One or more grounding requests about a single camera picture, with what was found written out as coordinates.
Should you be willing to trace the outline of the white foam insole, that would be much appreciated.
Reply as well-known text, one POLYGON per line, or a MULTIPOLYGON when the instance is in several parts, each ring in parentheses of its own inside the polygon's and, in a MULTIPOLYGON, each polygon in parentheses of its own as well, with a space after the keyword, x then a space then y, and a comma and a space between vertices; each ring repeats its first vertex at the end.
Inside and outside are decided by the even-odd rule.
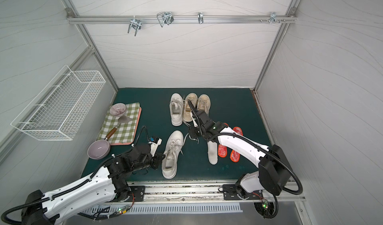
POLYGON ((218 162, 218 144, 213 141, 207 141, 207 154, 210 164, 215 165, 218 162))

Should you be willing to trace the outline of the beige lace sneaker with laces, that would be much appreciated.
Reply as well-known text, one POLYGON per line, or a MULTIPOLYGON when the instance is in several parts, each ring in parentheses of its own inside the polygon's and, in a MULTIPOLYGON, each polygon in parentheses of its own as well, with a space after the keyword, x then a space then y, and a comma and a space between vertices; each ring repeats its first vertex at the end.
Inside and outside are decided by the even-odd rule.
POLYGON ((198 111, 204 111, 207 115, 209 114, 211 107, 211 100, 208 95, 202 94, 197 99, 197 110, 198 111))

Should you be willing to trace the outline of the red orange insole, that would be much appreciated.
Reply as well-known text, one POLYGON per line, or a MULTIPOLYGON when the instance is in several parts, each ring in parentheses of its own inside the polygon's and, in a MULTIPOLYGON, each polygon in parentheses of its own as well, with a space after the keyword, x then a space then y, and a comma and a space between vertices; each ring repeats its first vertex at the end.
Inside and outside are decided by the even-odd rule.
POLYGON ((218 145, 218 156, 221 158, 225 158, 227 156, 227 147, 219 144, 218 145))

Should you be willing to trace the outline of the white sneaker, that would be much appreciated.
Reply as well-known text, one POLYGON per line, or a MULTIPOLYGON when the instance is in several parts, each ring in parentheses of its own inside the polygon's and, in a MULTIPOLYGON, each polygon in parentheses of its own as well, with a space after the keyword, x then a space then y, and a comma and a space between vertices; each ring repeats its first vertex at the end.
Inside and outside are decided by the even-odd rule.
POLYGON ((184 100, 178 93, 174 93, 170 99, 170 115, 173 126, 180 126, 183 123, 184 100))
POLYGON ((182 148, 186 139, 181 131, 174 131, 166 143, 165 159, 162 161, 162 174, 165 179, 172 179, 177 173, 178 157, 183 154, 182 148))

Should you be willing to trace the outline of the white sneaker front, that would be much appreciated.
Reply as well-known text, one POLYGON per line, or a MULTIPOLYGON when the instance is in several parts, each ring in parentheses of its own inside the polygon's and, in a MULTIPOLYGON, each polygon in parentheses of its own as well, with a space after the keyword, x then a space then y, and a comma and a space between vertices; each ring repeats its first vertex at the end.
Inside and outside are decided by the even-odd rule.
POLYGON ((178 93, 174 93, 170 99, 170 115, 173 126, 180 126, 183 123, 184 100, 178 93))

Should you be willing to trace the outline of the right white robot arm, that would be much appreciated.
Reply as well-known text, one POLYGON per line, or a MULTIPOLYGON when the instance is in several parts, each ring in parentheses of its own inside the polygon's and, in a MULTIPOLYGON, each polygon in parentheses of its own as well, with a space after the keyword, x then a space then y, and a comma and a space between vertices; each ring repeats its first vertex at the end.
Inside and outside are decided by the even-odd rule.
POLYGON ((263 190, 274 196, 283 191, 292 195, 303 193, 302 183, 279 146, 256 143, 226 124, 212 121, 204 111, 191 111, 189 115, 193 122, 189 128, 193 139, 204 138, 217 152, 221 146, 226 146, 257 167, 256 172, 242 175, 235 183, 234 190, 240 199, 246 200, 253 192, 263 190))

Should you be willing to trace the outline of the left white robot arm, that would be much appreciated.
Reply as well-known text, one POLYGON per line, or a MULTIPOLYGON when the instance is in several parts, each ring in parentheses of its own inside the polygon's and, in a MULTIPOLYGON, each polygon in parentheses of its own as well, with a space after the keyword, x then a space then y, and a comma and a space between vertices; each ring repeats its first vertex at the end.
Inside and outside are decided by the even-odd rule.
POLYGON ((55 225, 92 206, 124 202, 133 197, 126 179, 142 169, 157 169, 165 155, 151 154, 151 146, 140 145, 102 162, 93 173, 67 186, 29 194, 25 204, 1 215, 9 225, 55 225))

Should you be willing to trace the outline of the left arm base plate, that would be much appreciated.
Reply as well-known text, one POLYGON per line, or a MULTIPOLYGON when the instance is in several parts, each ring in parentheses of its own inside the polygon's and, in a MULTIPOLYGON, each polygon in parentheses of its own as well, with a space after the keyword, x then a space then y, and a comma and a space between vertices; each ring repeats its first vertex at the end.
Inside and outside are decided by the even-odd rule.
POLYGON ((127 186, 117 190, 116 196, 108 201, 112 202, 142 202, 144 200, 145 186, 127 186))

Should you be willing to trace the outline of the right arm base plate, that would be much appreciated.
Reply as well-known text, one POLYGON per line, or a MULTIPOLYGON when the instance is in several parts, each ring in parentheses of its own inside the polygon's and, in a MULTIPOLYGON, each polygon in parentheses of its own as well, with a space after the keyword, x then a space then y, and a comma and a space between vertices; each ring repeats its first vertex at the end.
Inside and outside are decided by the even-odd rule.
POLYGON ((252 193, 245 192, 244 197, 241 197, 236 190, 234 184, 224 184, 218 188, 218 191, 223 194, 223 199, 225 201, 234 201, 234 200, 244 200, 244 201, 263 201, 262 191, 254 191, 252 193))

